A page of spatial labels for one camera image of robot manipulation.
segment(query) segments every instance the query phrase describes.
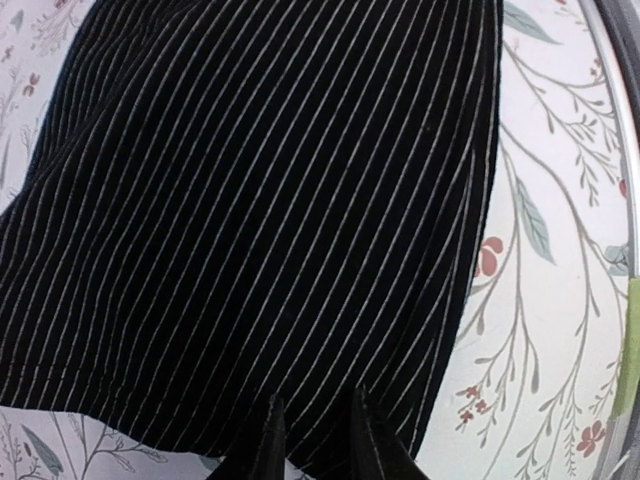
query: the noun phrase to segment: leaf print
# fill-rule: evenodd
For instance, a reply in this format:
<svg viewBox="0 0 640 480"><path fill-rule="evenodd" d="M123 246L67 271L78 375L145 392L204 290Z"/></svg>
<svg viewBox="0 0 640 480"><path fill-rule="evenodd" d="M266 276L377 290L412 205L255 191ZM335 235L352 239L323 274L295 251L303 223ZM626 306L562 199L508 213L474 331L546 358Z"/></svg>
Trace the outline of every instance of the leaf print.
<svg viewBox="0 0 640 480"><path fill-rule="evenodd" d="M9 164L9 142L11 136L7 138L7 144L4 146L4 154L2 155L2 164L0 164L0 189L4 188L4 177L7 173L7 165Z"/></svg>
<svg viewBox="0 0 640 480"><path fill-rule="evenodd" d="M629 275L629 245L611 246L604 251L604 258L611 264L609 273L615 276Z"/></svg>
<svg viewBox="0 0 640 480"><path fill-rule="evenodd" d="M44 466L47 467L47 469L56 477L64 472L60 459L55 453L53 453L49 446L24 425L22 425L22 429L27 437L29 437L34 450L40 457L40 460L42 460L42 463L44 463Z"/></svg>
<svg viewBox="0 0 640 480"><path fill-rule="evenodd" d="M559 42L547 35L538 22L531 18L527 12L509 1L504 2L504 24L543 42L560 45Z"/></svg>
<svg viewBox="0 0 640 480"><path fill-rule="evenodd" d="M206 468L209 471L213 471L216 468L218 468L218 465L220 465L220 462L221 462L221 460L218 458L203 457L203 456L200 456L199 458L202 465L204 465L204 468Z"/></svg>
<svg viewBox="0 0 640 480"><path fill-rule="evenodd" d="M20 28L22 28L22 22L24 21L24 10L18 10L18 12L13 16L9 25L13 25L16 29L16 32L20 32Z"/></svg>
<svg viewBox="0 0 640 480"><path fill-rule="evenodd" d="M169 460L164 455L160 454L156 450L151 450L150 448L139 448L139 452L144 453L149 459L153 460L156 463L167 463Z"/></svg>
<svg viewBox="0 0 640 480"><path fill-rule="evenodd" d="M529 196L527 187L524 183L517 178L516 179L516 192L518 205L518 212L522 217L524 223L524 230L529 238L531 246L535 252L545 260L555 264L553 255L551 254L551 247L549 246L549 230L547 228L547 222L545 222L538 207Z"/></svg>
<svg viewBox="0 0 640 480"><path fill-rule="evenodd" d="M133 468L133 465L131 465L131 462L129 460L124 458L122 455L118 455L117 453L109 453L113 458L115 458L116 462L118 462L118 465L120 465L125 472L136 473L136 469Z"/></svg>
<svg viewBox="0 0 640 480"><path fill-rule="evenodd" d="M69 418L69 423L71 424L71 428L73 428L73 431L76 432L78 438L84 442L84 437L82 436L82 428L80 428L80 422L78 421L76 414L69 413L67 415L67 418Z"/></svg>

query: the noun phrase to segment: red flower print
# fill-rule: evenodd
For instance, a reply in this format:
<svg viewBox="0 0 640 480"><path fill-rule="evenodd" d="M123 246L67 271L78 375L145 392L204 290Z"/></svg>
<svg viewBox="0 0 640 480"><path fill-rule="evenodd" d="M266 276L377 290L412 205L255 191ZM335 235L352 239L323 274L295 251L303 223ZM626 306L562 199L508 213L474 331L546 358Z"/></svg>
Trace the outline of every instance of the red flower print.
<svg viewBox="0 0 640 480"><path fill-rule="evenodd" d="M33 95L33 92L36 91L35 86L38 84L39 81L40 81L40 75L36 75L35 73L32 73L29 76L29 85L27 85L22 89L22 95L25 95L25 96Z"/></svg>
<svg viewBox="0 0 640 480"><path fill-rule="evenodd" d="M479 277L484 274L487 277L492 276L498 270L498 257L504 251L502 240L498 237L489 237L482 245L480 245L480 253L478 254L478 266L476 267L475 276Z"/></svg>
<svg viewBox="0 0 640 480"><path fill-rule="evenodd" d="M476 411L478 413L484 413L487 410L487 402L485 402L484 400L480 400L478 403L476 403Z"/></svg>
<svg viewBox="0 0 640 480"><path fill-rule="evenodd" d="M462 419L462 423L467 424L471 420L473 420L473 413L471 413L469 410L465 410L464 413L460 415L460 418Z"/></svg>
<svg viewBox="0 0 640 480"><path fill-rule="evenodd" d="M584 458L587 458L596 450L596 443L604 438L605 430L602 422L598 420L592 427L587 427L582 431L582 441L578 444L578 451L584 451Z"/></svg>
<svg viewBox="0 0 640 480"><path fill-rule="evenodd" d="M12 52L13 52L13 45L5 49L4 56L2 57L2 60L0 60L0 63L4 63L6 60L9 60L11 58Z"/></svg>

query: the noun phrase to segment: skirt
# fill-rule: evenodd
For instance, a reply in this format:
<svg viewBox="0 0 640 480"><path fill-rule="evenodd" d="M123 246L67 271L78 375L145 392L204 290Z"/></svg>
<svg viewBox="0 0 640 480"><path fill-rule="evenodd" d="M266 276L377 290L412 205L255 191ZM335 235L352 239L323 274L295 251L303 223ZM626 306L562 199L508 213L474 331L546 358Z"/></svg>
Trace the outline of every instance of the skirt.
<svg viewBox="0 0 640 480"><path fill-rule="evenodd" d="M282 455L346 479L366 392L415 456L487 215L501 24L501 0L99 0L0 217L0 404L203 455L277 405Z"/></svg>

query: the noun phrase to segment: black pinstripe skirt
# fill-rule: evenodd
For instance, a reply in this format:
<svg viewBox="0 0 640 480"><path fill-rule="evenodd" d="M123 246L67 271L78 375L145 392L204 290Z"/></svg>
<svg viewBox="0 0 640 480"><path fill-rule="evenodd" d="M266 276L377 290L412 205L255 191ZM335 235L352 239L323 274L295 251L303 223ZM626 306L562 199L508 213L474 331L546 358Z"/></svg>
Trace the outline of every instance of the black pinstripe skirt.
<svg viewBox="0 0 640 480"><path fill-rule="evenodd" d="M101 0L0 217L0 403L227 452L277 395L347 478L415 455L496 158L500 0Z"/></svg>

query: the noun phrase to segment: green object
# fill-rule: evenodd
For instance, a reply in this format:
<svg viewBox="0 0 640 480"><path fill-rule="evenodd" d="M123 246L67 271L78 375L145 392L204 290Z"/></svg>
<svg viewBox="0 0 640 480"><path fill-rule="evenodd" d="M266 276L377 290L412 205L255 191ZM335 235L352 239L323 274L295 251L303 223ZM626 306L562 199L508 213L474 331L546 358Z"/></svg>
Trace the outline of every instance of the green object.
<svg viewBox="0 0 640 480"><path fill-rule="evenodd" d="M622 365L611 412L614 417L622 415L633 407L638 391L638 379L640 379L640 278L631 278L629 279L629 305Z"/></svg>

